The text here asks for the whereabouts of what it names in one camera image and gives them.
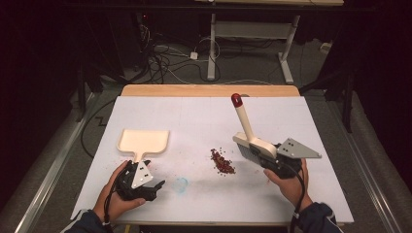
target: sleeve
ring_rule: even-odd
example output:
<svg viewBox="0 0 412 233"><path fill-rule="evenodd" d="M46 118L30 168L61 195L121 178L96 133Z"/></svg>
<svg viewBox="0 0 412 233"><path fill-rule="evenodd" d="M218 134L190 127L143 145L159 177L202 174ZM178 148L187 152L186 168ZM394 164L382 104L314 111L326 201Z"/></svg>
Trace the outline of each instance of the sleeve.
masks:
<svg viewBox="0 0 412 233"><path fill-rule="evenodd" d="M100 218L92 210L80 210L61 233L106 233Z"/></svg>
<svg viewBox="0 0 412 233"><path fill-rule="evenodd" d="M341 233L333 210L324 203L313 203L299 214L298 226L304 233Z"/></svg>

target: wooden table edge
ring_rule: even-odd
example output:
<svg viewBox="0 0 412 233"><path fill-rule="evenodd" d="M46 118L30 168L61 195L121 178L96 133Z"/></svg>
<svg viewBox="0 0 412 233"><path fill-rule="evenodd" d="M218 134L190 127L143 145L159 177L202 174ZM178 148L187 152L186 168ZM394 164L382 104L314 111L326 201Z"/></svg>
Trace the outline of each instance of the wooden table edge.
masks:
<svg viewBox="0 0 412 233"><path fill-rule="evenodd" d="M251 97L300 96L294 85L226 84L129 84L121 96L229 97L233 93Z"/></svg>

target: hand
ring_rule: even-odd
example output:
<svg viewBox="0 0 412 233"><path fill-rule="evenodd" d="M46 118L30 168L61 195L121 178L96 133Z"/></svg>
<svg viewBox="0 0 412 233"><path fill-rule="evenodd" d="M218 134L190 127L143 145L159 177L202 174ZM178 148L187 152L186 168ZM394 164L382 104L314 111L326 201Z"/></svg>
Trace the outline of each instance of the hand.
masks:
<svg viewBox="0 0 412 233"><path fill-rule="evenodd" d="M104 185L102 191L100 192L99 197L97 198L97 202L93 208L93 211L99 216L102 222L104 221L104 202L106 200L106 197L109 195L111 191L110 189L112 188L112 184L115 182L116 176L118 175L118 173L121 172L121 170L126 166L126 164L127 164L127 161L124 161L121 164L121 166L119 166L113 172L108 183ZM136 207L139 207L145 204L145 202L146 200L143 198L137 198L131 201L123 201L121 200L118 193L114 192L112 194L112 198L110 200L110 206L109 206L110 221L117 219L119 216L121 216L126 211L129 211L131 209L134 209Z"/></svg>
<svg viewBox="0 0 412 233"><path fill-rule="evenodd" d="M282 194L296 207L297 203L299 202L300 195L302 194L302 186L300 184L299 179L297 177L294 177L291 179L282 180L273 171L269 169L264 169L263 172L267 176L267 178L269 178L269 180L271 180L280 187ZM302 170L299 172L299 175L304 180L306 188L305 195L303 197L299 209L299 212L301 212L313 203L307 192L309 175L305 159L302 159Z"/></svg>

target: person's right hand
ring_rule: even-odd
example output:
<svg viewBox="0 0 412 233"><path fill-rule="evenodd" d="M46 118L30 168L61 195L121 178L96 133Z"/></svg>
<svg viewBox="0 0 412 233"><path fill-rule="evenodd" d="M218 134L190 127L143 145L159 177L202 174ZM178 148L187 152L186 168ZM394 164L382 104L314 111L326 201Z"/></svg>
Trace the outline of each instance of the person's right hand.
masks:
<svg viewBox="0 0 412 233"><path fill-rule="evenodd" d="M297 203L299 202L300 195L302 193L302 186L300 184L300 181L297 177L291 178L291 179L280 179L273 171L269 169L264 169L264 174L277 184L280 189L282 194L296 207ZM305 183L305 195L303 197L302 203L300 205L299 212L303 211L306 207L311 205L313 202L309 197L309 194L307 192L308 188L308 183L309 183L309 175L308 175L308 169L306 167L306 160L302 159L302 170L299 172L300 177L304 180Z"/></svg>

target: red knob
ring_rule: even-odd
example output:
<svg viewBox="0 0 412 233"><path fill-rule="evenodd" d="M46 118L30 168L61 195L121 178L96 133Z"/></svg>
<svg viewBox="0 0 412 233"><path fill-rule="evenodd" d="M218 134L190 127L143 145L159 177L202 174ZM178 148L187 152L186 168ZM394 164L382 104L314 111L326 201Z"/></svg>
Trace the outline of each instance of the red knob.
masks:
<svg viewBox="0 0 412 233"><path fill-rule="evenodd" d="M233 106L235 108L239 108L240 106L243 105L242 97L240 96L240 94L238 93L232 94L231 99L232 99Z"/></svg>

